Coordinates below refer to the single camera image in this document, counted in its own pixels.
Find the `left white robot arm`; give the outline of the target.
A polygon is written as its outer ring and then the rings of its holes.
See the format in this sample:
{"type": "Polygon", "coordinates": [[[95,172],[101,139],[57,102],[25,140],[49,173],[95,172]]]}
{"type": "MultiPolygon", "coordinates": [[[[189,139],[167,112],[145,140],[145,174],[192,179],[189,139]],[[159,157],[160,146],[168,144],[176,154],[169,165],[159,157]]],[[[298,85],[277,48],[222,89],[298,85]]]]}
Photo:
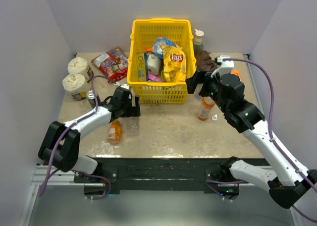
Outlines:
{"type": "Polygon", "coordinates": [[[112,96],[97,104],[88,113],[65,123],[52,122],[45,134],[38,157],[50,166],[68,172],[84,172],[90,182],[103,176],[98,162],[79,154],[80,140],[103,125],[122,117],[140,116],[139,97],[123,86],[112,96]]]}

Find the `crushed clear plastic bottle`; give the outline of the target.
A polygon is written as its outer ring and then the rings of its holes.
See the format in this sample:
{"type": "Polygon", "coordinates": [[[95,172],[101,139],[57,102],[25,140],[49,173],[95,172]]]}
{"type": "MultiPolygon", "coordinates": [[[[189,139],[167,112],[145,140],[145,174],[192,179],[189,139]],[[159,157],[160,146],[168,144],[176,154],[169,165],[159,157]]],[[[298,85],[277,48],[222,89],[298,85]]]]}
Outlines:
{"type": "Polygon", "coordinates": [[[199,101],[202,100],[203,97],[200,95],[200,90],[195,91],[195,98],[196,98],[197,100],[199,100],[199,101]]]}

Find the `clear water bottle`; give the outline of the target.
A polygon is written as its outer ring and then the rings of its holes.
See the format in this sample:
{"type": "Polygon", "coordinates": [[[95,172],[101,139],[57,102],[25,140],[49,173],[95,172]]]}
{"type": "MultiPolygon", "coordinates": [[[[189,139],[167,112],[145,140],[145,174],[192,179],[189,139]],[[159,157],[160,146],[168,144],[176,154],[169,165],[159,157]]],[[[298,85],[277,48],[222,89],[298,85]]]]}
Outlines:
{"type": "Polygon", "coordinates": [[[127,136],[136,137],[140,135],[139,121],[139,117],[129,117],[126,119],[125,133],[127,136]]]}

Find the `small orange juice bottle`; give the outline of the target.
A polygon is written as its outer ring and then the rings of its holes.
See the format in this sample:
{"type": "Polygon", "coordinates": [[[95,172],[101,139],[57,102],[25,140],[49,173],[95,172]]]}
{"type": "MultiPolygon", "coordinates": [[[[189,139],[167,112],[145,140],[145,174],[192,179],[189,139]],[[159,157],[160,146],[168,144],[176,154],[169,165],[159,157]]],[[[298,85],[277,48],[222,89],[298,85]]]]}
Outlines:
{"type": "Polygon", "coordinates": [[[107,142],[112,145],[118,144],[121,140],[121,136],[122,129],[120,122],[119,120],[114,120],[109,128],[107,142]]]}

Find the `orange label tea bottle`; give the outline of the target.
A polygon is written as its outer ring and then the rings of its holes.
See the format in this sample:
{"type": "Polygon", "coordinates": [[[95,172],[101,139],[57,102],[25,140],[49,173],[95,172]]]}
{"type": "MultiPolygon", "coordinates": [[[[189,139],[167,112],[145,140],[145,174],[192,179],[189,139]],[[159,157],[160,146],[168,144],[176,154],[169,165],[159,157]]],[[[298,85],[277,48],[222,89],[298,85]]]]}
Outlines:
{"type": "Polygon", "coordinates": [[[197,112],[197,118],[201,121],[205,121],[209,118],[212,109],[215,107],[215,102],[211,97],[203,97],[201,105],[197,112]]]}

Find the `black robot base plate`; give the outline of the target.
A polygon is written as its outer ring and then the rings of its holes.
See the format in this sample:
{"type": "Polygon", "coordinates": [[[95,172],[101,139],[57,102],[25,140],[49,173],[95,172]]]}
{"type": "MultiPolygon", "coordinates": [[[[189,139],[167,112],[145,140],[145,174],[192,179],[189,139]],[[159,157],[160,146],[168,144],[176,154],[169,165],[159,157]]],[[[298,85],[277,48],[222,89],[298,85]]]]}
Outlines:
{"type": "Polygon", "coordinates": [[[233,158],[98,158],[96,176],[110,181],[111,194],[123,190],[203,191],[206,180],[235,182],[225,169],[233,158]]]}

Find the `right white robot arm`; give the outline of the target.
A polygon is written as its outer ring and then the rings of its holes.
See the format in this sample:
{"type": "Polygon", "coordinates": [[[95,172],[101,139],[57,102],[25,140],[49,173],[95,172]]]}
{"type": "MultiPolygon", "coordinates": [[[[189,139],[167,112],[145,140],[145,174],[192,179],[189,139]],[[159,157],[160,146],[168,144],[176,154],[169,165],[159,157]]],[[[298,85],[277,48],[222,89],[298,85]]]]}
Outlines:
{"type": "Polygon", "coordinates": [[[210,97],[222,111],[225,120],[261,152],[272,171],[231,157],[222,164],[221,178],[227,183],[246,181],[267,191],[273,201],[289,209],[317,182],[317,171],[301,165],[275,135],[269,135],[263,113],[244,98],[245,85],[234,74],[195,72],[186,79],[189,94],[202,84],[200,96],[210,97]]]}

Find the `white printed bottle cap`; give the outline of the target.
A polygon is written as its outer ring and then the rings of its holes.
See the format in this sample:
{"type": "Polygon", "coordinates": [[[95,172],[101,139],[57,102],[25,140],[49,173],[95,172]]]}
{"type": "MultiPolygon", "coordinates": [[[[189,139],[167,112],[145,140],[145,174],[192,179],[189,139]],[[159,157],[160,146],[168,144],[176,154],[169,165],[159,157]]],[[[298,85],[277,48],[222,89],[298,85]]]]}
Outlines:
{"type": "Polygon", "coordinates": [[[212,119],[213,121],[217,121],[217,115],[216,115],[216,114],[213,115],[213,116],[211,117],[211,119],[212,119]]]}

